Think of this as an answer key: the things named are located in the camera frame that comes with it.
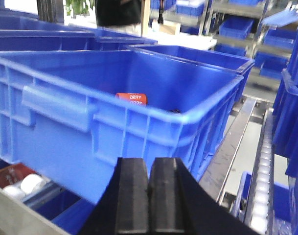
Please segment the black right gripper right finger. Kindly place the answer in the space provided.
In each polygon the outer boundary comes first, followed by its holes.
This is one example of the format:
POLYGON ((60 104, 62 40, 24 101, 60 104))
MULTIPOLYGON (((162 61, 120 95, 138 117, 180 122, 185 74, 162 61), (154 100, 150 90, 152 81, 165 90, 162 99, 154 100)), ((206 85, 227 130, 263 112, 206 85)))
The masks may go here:
POLYGON ((149 224, 153 235, 254 235, 219 206, 179 158, 156 158, 149 179, 149 224))

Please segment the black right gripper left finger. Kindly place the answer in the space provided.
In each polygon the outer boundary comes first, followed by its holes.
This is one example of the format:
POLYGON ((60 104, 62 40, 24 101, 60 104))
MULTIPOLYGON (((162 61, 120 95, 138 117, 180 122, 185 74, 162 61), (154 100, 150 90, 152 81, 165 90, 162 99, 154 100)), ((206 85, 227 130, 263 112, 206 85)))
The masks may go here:
POLYGON ((118 158, 114 174, 79 235, 149 234, 148 174, 141 158, 118 158))

